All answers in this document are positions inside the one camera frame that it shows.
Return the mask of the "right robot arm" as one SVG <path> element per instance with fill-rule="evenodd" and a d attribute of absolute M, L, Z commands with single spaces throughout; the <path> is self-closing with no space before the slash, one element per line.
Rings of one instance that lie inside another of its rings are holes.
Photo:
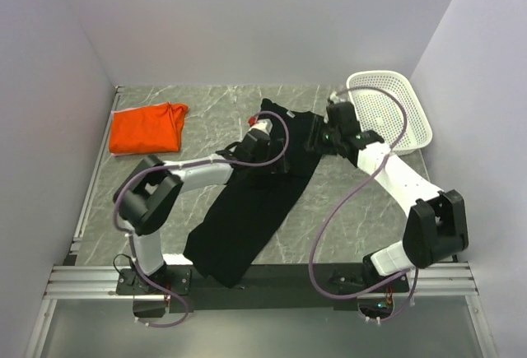
<path fill-rule="evenodd" d="M 469 246 L 464 199 L 424 179 L 375 131 L 361 129 L 354 105 L 331 102 L 327 119 L 312 123 L 308 149 L 339 155 L 375 180 L 407 217 L 403 237 L 366 255 L 361 265 L 365 292 L 375 291 L 409 269 L 424 269 Z"/>

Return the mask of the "black t-shirt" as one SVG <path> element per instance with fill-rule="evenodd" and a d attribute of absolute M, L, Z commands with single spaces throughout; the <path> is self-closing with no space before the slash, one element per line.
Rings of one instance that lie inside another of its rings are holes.
<path fill-rule="evenodd" d="M 320 115 L 290 111 L 270 99 L 263 99 L 260 109 L 286 122 L 287 172 L 267 174 L 262 168 L 250 168 L 249 176 L 229 183 L 203 222 L 189 233 L 184 248 L 184 256 L 202 277 L 227 288 L 240 283 L 303 194 L 321 159 L 305 150 L 312 123 Z"/>

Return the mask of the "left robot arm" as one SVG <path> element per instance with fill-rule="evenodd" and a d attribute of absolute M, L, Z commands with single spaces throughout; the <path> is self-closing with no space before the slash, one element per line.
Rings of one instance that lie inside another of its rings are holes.
<path fill-rule="evenodd" d="M 208 186 L 284 172 L 290 135 L 273 138 L 268 128 L 250 128 L 240 142 L 210 156 L 180 162 L 144 158 L 114 194 L 114 228 L 128 239 L 131 269 L 152 289 L 175 283 L 161 253 L 161 228 L 179 195 Z"/>

